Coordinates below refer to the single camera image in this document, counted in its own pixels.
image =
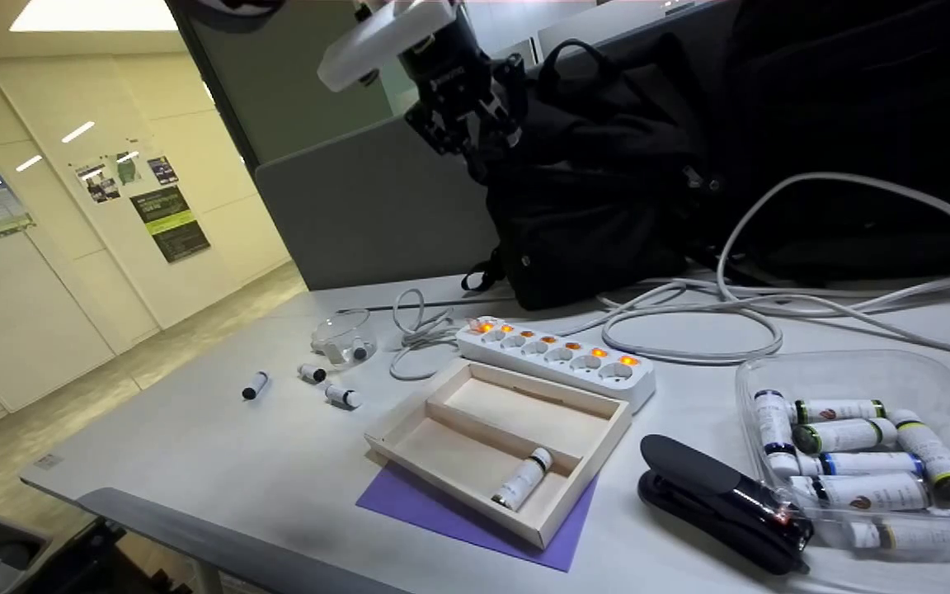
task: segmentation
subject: white tabletop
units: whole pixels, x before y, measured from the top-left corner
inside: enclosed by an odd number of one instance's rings
[[[327,313],[337,307],[389,304],[401,286],[411,283],[321,292],[282,304],[145,396],[60,444],[23,471],[23,481],[145,532],[148,538],[188,548],[188,556],[273,591],[305,588],[310,572],[315,575],[322,569],[351,577],[333,583],[314,580],[340,591],[377,583],[400,591],[950,588],[950,564],[850,560],[844,553],[828,548],[809,553],[809,577],[768,577],[698,527],[651,511],[636,498],[636,479],[645,469],[636,447],[645,433],[667,433],[757,474],[738,423],[734,371],[730,367],[660,367],[656,396],[633,418],[633,429],[601,471],[568,575],[356,509],[356,498],[379,471],[362,433],[415,391],[415,383],[397,383],[386,373],[400,330],[389,313],[371,313],[368,324],[383,350],[347,373],[360,391],[356,412],[327,407],[315,385],[298,379],[298,364],[310,361],[310,330]],[[456,276],[422,281],[419,286],[427,300],[463,297]],[[533,319],[515,307],[456,312],[456,318],[475,313],[503,313],[545,330],[568,330],[591,319],[588,313]],[[890,319],[950,340],[950,304],[890,313]],[[812,324],[785,319],[778,326],[785,335],[780,353],[930,353]],[[752,340],[745,324],[721,318],[664,318],[645,326],[645,336],[668,340],[668,346],[711,344],[714,350]],[[439,350],[411,358],[411,364],[439,367],[447,358],[447,350]],[[266,371],[273,385],[258,403],[244,403],[236,391],[258,371]],[[171,517],[140,525],[118,498],[148,501]]]

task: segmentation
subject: wooden tray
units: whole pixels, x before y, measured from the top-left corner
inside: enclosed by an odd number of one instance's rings
[[[463,505],[545,548],[630,429],[627,410],[623,400],[459,361],[379,418],[365,438]],[[538,492],[519,511],[490,501],[533,449],[555,459]]]

